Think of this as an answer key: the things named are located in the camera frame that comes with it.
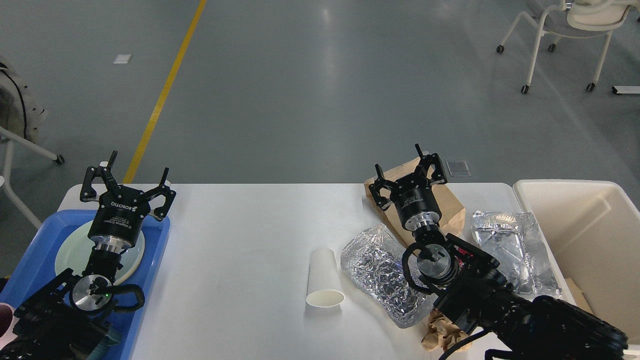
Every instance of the crumpled aluminum foil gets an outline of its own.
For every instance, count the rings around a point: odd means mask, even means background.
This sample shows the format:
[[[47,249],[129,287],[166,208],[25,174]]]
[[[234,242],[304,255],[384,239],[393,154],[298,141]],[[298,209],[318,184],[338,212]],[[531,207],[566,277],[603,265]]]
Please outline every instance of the crumpled aluminum foil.
[[[532,300],[538,295],[562,295],[532,213],[476,211],[471,217],[474,239],[500,261],[498,271],[514,286],[515,293]]]
[[[376,299],[391,320],[401,328],[419,323],[433,309],[436,295],[409,287],[402,271],[404,247],[384,224],[362,231],[342,250],[340,267],[356,287]],[[420,274],[411,258],[412,274]]]

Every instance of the gray floor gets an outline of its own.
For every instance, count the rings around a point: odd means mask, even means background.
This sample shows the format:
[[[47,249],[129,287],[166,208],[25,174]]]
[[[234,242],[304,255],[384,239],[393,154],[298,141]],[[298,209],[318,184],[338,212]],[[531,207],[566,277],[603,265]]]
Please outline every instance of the gray floor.
[[[40,217],[88,165],[120,151],[124,176],[198,1],[5,1],[0,51],[49,111],[42,145],[61,167],[19,149],[13,187]],[[495,46],[523,1],[209,0],[134,182],[360,183],[413,144],[473,175],[451,181],[605,179],[640,204],[640,24],[603,39]],[[132,53],[128,65],[112,65]],[[35,229],[0,195],[0,275]]]

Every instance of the blue tray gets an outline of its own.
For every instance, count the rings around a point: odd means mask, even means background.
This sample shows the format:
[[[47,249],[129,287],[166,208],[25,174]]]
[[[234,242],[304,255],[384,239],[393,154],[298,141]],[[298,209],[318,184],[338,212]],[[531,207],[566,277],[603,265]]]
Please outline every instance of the blue tray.
[[[60,245],[74,230],[93,220],[94,217],[93,210],[63,210],[49,216],[42,223],[42,227],[24,253],[11,279],[0,293],[0,302],[17,308],[36,290],[51,281],[56,276],[54,263]],[[123,284],[139,285],[145,293],[147,302],[164,253],[170,224],[169,218],[165,218],[162,222],[151,217],[144,220],[142,232],[146,240],[145,252],[138,269],[123,282]],[[131,294],[120,296],[119,299],[122,305],[133,304],[136,301]],[[107,317],[107,321],[112,324],[114,330],[122,335],[122,342],[109,348],[104,360],[127,360],[131,357],[145,309],[146,306],[135,313],[111,313]]]

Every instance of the trash bin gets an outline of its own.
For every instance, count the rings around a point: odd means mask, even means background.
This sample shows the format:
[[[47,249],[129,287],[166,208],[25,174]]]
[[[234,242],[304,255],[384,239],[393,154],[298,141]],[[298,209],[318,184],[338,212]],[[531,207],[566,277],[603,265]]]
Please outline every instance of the trash bin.
[[[513,189],[594,315],[640,344],[640,212],[624,190],[586,180],[520,180]]]

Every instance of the paper cup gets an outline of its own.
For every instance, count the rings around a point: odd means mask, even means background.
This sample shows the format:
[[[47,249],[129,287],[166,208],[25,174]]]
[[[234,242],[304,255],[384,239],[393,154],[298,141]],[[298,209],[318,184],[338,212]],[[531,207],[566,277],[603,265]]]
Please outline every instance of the paper cup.
[[[311,253],[307,282],[307,304],[315,307],[332,307],[344,300],[338,266],[331,249],[317,249]]]
[[[18,322],[18,318],[13,316],[14,311],[11,305],[0,302],[0,349],[17,337],[13,333],[13,326]]]

